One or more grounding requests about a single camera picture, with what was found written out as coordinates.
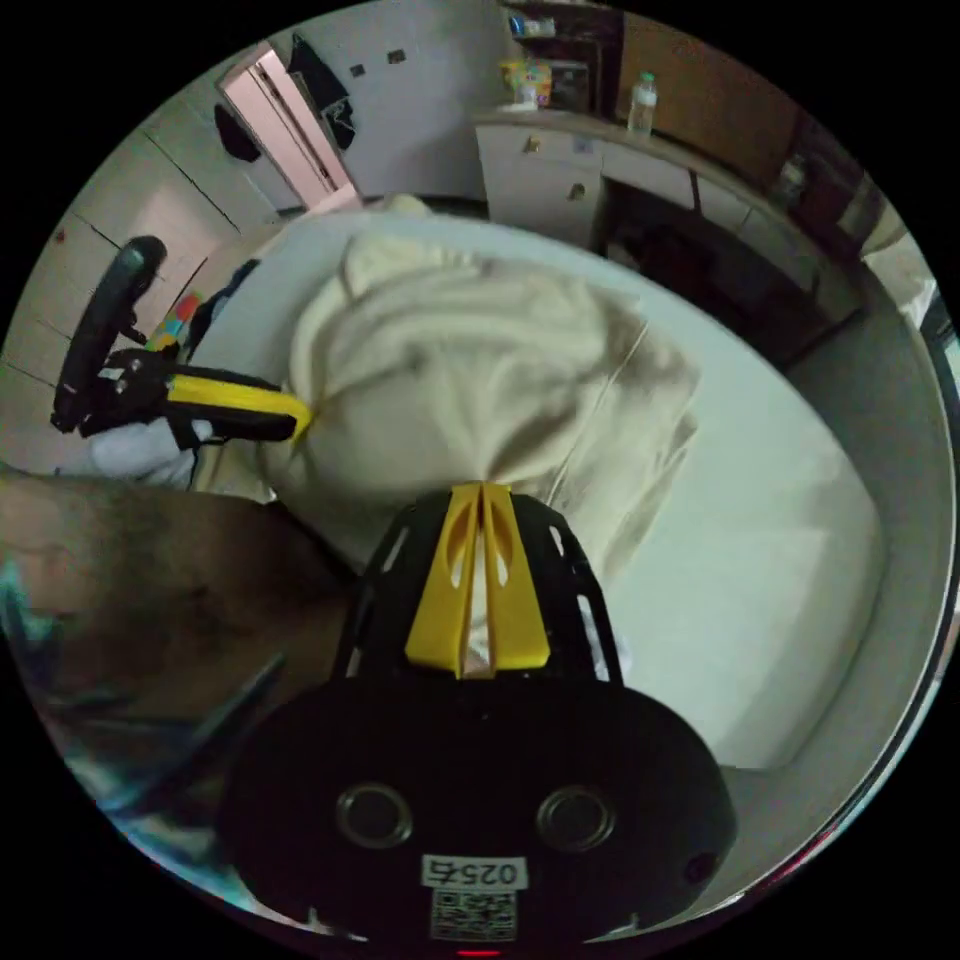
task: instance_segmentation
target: countertop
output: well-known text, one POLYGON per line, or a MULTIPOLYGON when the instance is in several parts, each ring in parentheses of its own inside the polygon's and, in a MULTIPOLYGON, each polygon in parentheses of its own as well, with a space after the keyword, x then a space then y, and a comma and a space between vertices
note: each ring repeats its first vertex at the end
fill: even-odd
POLYGON ((615 143, 633 150, 665 160, 680 167, 686 167, 699 177, 729 190, 734 196, 761 211, 776 223, 780 223, 798 233, 803 231, 779 207, 774 206, 759 190, 752 187, 725 167, 708 160, 702 154, 689 147, 681 146, 656 135, 641 139, 625 127, 564 110, 526 110, 511 112, 508 110, 484 110, 473 115, 476 126, 539 127, 543 130, 555 130, 576 137, 592 137, 606 143, 615 143))

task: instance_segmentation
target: printed number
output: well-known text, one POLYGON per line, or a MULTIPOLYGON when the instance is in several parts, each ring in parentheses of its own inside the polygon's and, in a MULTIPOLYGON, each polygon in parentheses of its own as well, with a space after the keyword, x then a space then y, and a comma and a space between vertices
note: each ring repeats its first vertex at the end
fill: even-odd
POLYGON ((449 860, 431 860, 430 878, 441 883, 453 883, 457 875, 457 868, 449 860))
POLYGON ((512 863, 465 863, 458 866, 451 860, 431 860, 429 878, 440 886, 512 887, 519 874, 512 863))

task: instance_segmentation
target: sticker label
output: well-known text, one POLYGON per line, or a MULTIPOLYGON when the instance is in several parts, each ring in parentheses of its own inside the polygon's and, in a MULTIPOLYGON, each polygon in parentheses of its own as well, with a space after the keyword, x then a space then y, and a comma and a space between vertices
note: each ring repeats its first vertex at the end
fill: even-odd
POLYGON ((425 854, 420 883, 435 890, 501 893, 526 890, 526 857, 441 857, 425 854))
POLYGON ((516 940, 517 895, 434 890, 430 937, 473 943, 516 940))

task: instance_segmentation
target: white mattress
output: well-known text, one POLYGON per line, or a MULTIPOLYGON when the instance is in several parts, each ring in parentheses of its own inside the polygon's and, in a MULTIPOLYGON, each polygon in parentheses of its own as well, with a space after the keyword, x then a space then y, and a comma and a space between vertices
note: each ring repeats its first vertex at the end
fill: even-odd
POLYGON ((448 217, 293 223, 194 362, 282 380, 300 311, 350 237, 374 225, 633 294, 700 366, 696 442, 608 606, 631 646, 631 686, 683 716, 721 764, 788 762, 856 651, 883 567, 877 511, 827 427, 750 348, 645 278, 523 231, 448 217))

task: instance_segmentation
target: white cloth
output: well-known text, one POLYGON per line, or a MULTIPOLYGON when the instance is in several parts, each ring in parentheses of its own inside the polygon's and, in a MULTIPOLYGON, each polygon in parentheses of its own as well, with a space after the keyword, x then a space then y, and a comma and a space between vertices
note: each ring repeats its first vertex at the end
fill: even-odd
MULTIPOLYGON (((213 436, 209 420, 194 420, 201 442, 213 436)), ((192 450, 181 450, 165 419, 130 423, 92 437, 83 454, 61 466, 63 476, 115 477, 149 486, 186 490, 196 463, 192 450)))
POLYGON ((697 379, 633 304, 579 279, 368 234, 293 337, 287 388, 315 420, 261 465, 358 569, 403 506, 483 480, 563 513, 607 585, 695 433, 697 379))

